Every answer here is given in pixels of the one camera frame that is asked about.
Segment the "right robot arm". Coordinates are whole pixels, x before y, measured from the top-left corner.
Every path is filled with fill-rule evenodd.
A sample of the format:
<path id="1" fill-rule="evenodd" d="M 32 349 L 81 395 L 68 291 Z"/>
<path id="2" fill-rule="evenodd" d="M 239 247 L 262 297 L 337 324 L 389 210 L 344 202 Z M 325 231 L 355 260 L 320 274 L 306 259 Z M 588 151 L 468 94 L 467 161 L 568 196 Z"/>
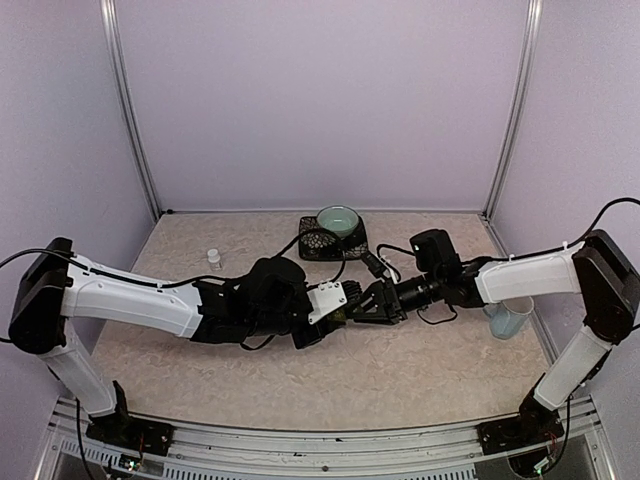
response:
<path id="1" fill-rule="evenodd" d="M 410 246 L 419 276 L 371 284 L 350 302 L 348 319 L 394 325 L 438 301 L 452 309 L 473 309 L 548 295 L 581 296 L 585 318 L 579 331 L 523 399 L 511 423 L 520 443 L 531 444 L 546 432 L 557 410 L 635 328 L 639 273 L 603 230 L 506 260 L 482 256 L 462 261 L 442 229 L 413 236 Z"/>

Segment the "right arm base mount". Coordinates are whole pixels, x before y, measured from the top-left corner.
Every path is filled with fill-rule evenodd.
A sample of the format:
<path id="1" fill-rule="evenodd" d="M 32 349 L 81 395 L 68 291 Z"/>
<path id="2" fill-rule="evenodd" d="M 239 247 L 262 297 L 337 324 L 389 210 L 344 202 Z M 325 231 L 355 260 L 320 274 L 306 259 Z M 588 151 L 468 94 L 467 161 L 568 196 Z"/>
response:
<path id="1" fill-rule="evenodd" d="M 565 434 L 558 408 L 549 410 L 539 403 L 534 389 L 525 396 L 515 415 L 482 422 L 476 431 L 484 455 L 536 445 Z"/>

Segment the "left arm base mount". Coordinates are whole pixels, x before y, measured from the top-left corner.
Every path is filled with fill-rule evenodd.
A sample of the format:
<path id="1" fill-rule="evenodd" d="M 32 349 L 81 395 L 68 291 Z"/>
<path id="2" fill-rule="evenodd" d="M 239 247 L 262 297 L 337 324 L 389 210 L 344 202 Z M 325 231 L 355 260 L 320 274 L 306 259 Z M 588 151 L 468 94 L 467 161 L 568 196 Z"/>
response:
<path id="1" fill-rule="evenodd" d="M 114 411 L 107 415 L 89 416 L 86 436 L 139 454 L 166 457 L 175 428 L 165 422 L 132 416 L 123 388 L 117 381 L 113 381 L 113 387 L 116 398 Z"/>

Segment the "green three-compartment pill box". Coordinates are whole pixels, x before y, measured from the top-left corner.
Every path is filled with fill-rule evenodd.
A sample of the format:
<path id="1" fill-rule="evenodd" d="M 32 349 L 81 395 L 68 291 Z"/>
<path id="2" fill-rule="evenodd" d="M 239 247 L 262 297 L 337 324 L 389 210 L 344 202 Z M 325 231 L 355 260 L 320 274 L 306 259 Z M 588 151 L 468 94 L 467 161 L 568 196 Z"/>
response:
<path id="1" fill-rule="evenodd" d="M 338 309 L 330 314 L 329 320 L 331 322 L 346 323 L 348 321 L 348 317 L 343 309 Z"/>

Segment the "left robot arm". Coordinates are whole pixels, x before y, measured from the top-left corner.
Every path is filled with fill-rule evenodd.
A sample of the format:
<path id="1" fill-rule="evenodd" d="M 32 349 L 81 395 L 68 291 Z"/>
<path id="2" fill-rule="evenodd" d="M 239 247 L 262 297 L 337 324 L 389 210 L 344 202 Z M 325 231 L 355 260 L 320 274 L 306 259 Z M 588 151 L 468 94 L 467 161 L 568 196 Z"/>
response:
<path id="1" fill-rule="evenodd" d="M 252 337 L 269 344 L 290 336 L 303 349 L 338 329 L 345 308 L 362 292 L 355 281 L 311 285 L 304 270 L 281 255 L 257 260 L 238 278 L 204 275 L 168 283 L 77 256 L 67 238 L 32 253 L 36 259 L 20 280 L 8 341 L 40 357 L 76 396 L 92 436 L 121 445 L 133 443 L 147 424 L 130 415 L 123 388 L 99 373 L 71 319 L 115 321 L 245 351 Z"/>

